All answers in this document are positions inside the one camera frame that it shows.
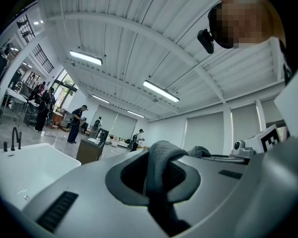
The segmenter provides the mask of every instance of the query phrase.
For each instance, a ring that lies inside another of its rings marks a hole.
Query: black camera
[[[209,34],[207,29],[200,30],[197,36],[199,42],[203,45],[209,54],[214,52],[213,37]]]

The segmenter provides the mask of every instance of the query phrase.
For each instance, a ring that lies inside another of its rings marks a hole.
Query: roller shade
[[[136,123],[136,119],[118,114],[111,134],[117,138],[131,139]]]
[[[223,154],[223,143],[223,113],[188,119],[184,150],[198,145],[207,148],[211,154]]]
[[[260,132],[256,105],[231,110],[233,118],[233,141],[248,139]]]
[[[262,102],[262,107],[266,123],[283,120],[282,114],[277,109],[274,100]]]
[[[96,114],[92,120],[91,126],[93,126],[95,121],[99,117],[101,117],[101,128],[110,132],[114,125],[117,114],[117,112],[99,105]]]

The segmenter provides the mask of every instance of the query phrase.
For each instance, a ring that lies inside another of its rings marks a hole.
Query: tiled floor
[[[33,145],[39,143],[48,143],[65,153],[66,155],[76,158],[77,150],[79,147],[80,140],[84,135],[78,134],[76,138],[77,144],[69,144],[67,142],[68,132],[64,132],[60,129],[50,129],[47,127],[43,128],[43,133],[36,132],[33,126],[27,127],[21,120],[20,127],[17,126],[17,122],[13,121],[12,118],[4,117],[2,124],[0,124],[0,148],[3,148],[3,142],[8,143],[8,148],[11,147],[12,142],[12,129],[17,127],[18,132],[22,132],[21,146]],[[111,145],[105,145],[101,159],[113,157],[122,153],[126,153],[127,149],[123,147],[113,147]]]

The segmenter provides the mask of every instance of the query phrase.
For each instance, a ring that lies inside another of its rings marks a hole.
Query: ceiling light fixture
[[[145,81],[144,82],[144,86],[151,89],[152,91],[155,91],[161,95],[163,95],[164,97],[167,97],[168,99],[174,101],[174,102],[178,102],[180,99],[178,97],[175,97],[174,95],[168,93],[166,90],[163,90],[161,87],[158,87],[155,84],[152,84],[149,81]]]
[[[96,95],[93,95],[93,94],[92,94],[92,96],[93,96],[94,98],[97,98],[97,99],[101,100],[101,101],[104,101],[104,102],[106,102],[106,103],[109,103],[109,101],[106,101],[106,100],[104,100],[104,99],[102,99],[102,98],[99,98],[99,97],[97,97]]]
[[[72,57],[80,58],[80,59],[83,59],[83,60],[86,60],[86,61],[89,61],[89,62],[93,62],[93,63],[98,64],[98,65],[103,64],[102,59],[96,58],[96,57],[93,57],[93,56],[89,56],[89,55],[86,55],[86,54],[83,54],[83,53],[80,53],[80,52],[77,52],[77,51],[71,50],[70,54],[71,54]]]
[[[131,111],[129,111],[129,110],[127,110],[127,112],[129,112],[129,113],[131,113],[131,114],[133,114],[133,115],[136,115],[136,116],[139,116],[139,117],[145,118],[144,116],[142,116],[142,115],[139,115],[139,114],[137,114],[137,113],[134,113],[134,112],[131,112]]]

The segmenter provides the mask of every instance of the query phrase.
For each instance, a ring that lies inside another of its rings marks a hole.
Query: white ceiling
[[[218,1],[38,0],[44,21],[56,25],[52,46],[76,84],[149,120],[225,103],[282,80],[273,41],[239,50],[215,44],[212,55],[204,50],[196,36]],[[80,61],[70,50],[104,63]],[[144,88],[145,80],[180,101]]]

